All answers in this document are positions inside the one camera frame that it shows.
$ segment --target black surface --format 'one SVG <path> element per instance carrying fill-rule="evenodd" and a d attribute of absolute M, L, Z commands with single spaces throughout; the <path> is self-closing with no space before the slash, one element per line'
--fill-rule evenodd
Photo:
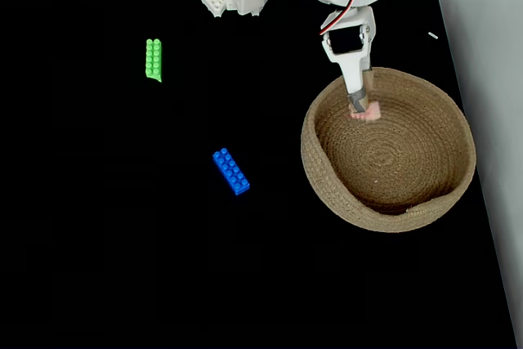
<path fill-rule="evenodd" d="M 52 81 L 52 123 L 35 122 L 51 207 L 25 228 L 9 276 L 31 284 L 2 306 L 0 343 L 516 345 L 478 176 L 398 235 L 344 222 L 311 189 L 302 121 L 340 74 L 318 35 L 329 6 L 215 19 L 199 0 L 2 2 Z M 374 10 L 373 65 L 461 106 L 438 0 Z M 147 38 L 163 83 L 145 77 Z M 223 146 L 251 182 L 240 197 L 214 168 Z"/>

